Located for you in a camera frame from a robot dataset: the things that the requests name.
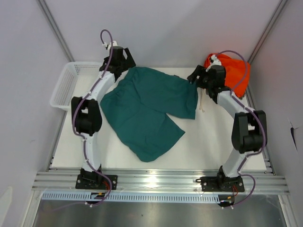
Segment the teal green shorts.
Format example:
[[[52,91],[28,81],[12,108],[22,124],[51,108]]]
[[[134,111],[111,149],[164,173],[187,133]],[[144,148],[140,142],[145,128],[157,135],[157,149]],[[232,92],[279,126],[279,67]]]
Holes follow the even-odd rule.
[[[143,162],[169,151],[184,135],[170,115],[193,120],[198,102],[194,83],[146,68],[128,70],[100,106],[123,144]]]

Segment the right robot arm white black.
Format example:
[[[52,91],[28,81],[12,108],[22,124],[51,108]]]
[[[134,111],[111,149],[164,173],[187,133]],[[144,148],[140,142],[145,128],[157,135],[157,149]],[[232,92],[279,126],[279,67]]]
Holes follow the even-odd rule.
[[[241,176],[246,162],[262,152],[267,144],[267,119],[264,111],[245,106],[231,88],[225,85],[224,66],[213,65],[209,69],[197,65],[187,79],[207,91],[210,98],[223,107],[233,118],[233,150],[218,171],[216,185],[226,191],[233,186],[233,178]]]

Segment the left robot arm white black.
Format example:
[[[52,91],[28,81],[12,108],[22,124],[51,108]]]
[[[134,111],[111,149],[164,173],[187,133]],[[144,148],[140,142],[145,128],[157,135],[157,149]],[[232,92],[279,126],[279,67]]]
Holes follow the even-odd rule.
[[[101,166],[98,148],[98,132],[102,126],[100,102],[123,72],[136,66],[128,48],[113,46],[109,56],[99,68],[98,76],[88,91],[71,99],[72,129],[82,139],[84,161],[82,169],[88,173]]]

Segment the orange folded shorts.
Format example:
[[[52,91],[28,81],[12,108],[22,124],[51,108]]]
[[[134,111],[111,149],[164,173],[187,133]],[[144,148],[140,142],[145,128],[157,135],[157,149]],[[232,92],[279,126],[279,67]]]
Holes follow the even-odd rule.
[[[235,51],[224,51],[217,58],[226,70],[225,86],[237,97],[244,95],[250,79],[250,64]]]

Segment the white plastic basket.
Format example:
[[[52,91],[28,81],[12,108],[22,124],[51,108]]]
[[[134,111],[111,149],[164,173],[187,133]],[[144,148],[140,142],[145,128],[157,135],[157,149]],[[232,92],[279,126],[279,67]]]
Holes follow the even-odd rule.
[[[98,77],[99,62],[75,61],[67,63],[57,81],[51,96],[50,105],[65,111],[71,108],[74,96],[83,96]]]

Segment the left aluminium frame post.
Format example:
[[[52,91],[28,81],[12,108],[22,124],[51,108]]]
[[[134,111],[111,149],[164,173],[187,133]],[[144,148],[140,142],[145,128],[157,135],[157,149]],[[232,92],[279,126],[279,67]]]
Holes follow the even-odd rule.
[[[69,47],[68,44],[65,40],[65,38],[63,37],[60,28],[47,4],[47,2],[45,0],[36,0],[38,6],[40,7],[40,10],[42,12],[42,14],[44,15],[50,29],[52,30],[54,37],[56,38],[59,47],[61,48],[64,56],[67,58],[67,60],[69,62],[73,62],[75,61]]]

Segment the aluminium frame post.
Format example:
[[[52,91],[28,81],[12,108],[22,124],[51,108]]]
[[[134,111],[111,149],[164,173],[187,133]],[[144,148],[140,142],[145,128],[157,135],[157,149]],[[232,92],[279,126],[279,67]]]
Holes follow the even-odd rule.
[[[248,58],[248,63],[252,64],[258,53],[260,52],[263,44],[271,34],[274,26],[278,22],[280,16],[283,14],[284,10],[286,9],[286,6],[288,5],[290,1],[289,0],[280,0],[277,7],[275,8],[272,16],[270,17],[270,20],[268,21],[264,31],[262,32],[257,44],[255,45],[251,55]]]
[[[44,15],[50,29],[52,30],[54,37],[56,38],[59,47],[61,48],[64,56],[67,58],[67,60],[69,62],[73,62],[75,61],[69,47],[68,44],[65,40],[65,38],[63,37],[60,28],[47,4],[47,2],[45,0],[36,0],[38,6],[40,7],[40,10],[42,12],[42,14]]]

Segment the right aluminium frame post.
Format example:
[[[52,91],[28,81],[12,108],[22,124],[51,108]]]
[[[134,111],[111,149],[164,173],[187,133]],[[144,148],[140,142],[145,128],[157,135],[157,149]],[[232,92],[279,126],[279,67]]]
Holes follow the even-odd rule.
[[[274,26],[278,22],[280,16],[283,14],[284,10],[286,9],[286,6],[288,5],[290,1],[289,0],[280,0],[277,7],[275,8],[272,16],[270,17],[270,20],[268,21],[264,31],[262,32],[257,44],[255,45],[251,55],[248,58],[248,63],[252,64],[258,53],[260,52],[263,44],[271,34]]]

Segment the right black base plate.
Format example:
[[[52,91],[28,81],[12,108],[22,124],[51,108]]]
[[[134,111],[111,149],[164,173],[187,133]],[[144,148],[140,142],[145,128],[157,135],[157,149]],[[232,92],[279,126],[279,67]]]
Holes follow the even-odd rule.
[[[244,192],[244,183],[240,176],[219,178],[218,176],[203,176],[195,180],[200,183],[203,192]]]

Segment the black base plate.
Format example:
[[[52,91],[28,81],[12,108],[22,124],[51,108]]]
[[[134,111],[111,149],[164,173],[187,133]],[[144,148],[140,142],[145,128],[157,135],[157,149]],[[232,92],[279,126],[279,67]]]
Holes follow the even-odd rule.
[[[116,190],[117,183],[118,183],[118,176],[117,175],[106,175],[111,183],[112,183],[112,190]],[[105,190],[109,187],[109,180],[105,179],[104,177],[99,177],[95,180],[85,178],[82,175],[78,175],[77,181],[75,184],[76,189],[86,189],[86,190]]]
[[[244,192],[244,183],[240,176],[219,178],[218,176],[203,176],[195,180],[200,183],[203,192]]]

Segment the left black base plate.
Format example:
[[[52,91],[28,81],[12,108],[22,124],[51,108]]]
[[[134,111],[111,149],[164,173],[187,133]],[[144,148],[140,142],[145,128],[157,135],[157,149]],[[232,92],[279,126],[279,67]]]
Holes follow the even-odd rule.
[[[118,176],[117,175],[106,175],[111,183],[112,183],[112,190],[116,190],[117,183],[118,183]],[[85,178],[82,175],[78,175],[77,181],[75,184],[76,189],[86,189],[86,190],[105,190],[109,187],[109,180],[105,179],[104,177],[99,177],[95,180]]]

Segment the aluminium mounting rail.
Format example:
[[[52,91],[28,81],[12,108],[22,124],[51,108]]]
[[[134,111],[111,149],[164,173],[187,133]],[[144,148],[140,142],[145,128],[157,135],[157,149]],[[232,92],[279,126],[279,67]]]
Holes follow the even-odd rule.
[[[153,169],[103,169],[108,175],[117,175],[117,192],[188,193],[201,190],[196,179],[214,176],[215,171],[153,170]],[[50,169],[36,174],[32,190],[74,191],[79,169]],[[245,192],[254,188],[254,194],[289,195],[285,177],[272,173],[252,172],[254,179],[243,177]]]

